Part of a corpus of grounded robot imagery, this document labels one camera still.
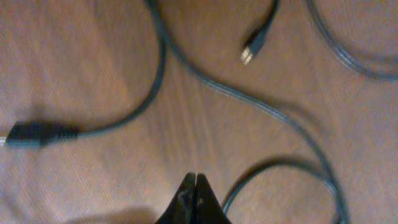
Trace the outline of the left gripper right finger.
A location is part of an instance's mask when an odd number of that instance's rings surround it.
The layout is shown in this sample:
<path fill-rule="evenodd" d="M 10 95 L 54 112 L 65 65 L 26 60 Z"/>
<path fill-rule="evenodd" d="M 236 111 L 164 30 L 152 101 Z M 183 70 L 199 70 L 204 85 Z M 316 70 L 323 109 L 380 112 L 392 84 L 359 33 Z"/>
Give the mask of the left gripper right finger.
<path fill-rule="evenodd" d="M 195 223 L 231 224 L 223 213 L 205 174 L 197 175 L 195 187 Z"/>

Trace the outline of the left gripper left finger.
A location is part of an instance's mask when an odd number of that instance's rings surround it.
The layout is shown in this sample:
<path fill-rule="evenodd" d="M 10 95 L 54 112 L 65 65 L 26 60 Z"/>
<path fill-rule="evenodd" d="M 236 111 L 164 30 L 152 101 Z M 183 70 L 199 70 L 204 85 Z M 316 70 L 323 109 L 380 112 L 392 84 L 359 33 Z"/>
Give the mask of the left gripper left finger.
<path fill-rule="evenodd" d="M 169 206 L 155 224 L 190 224 L 195 187 L 196 174 L 189 172 L 183 178 Z"/>

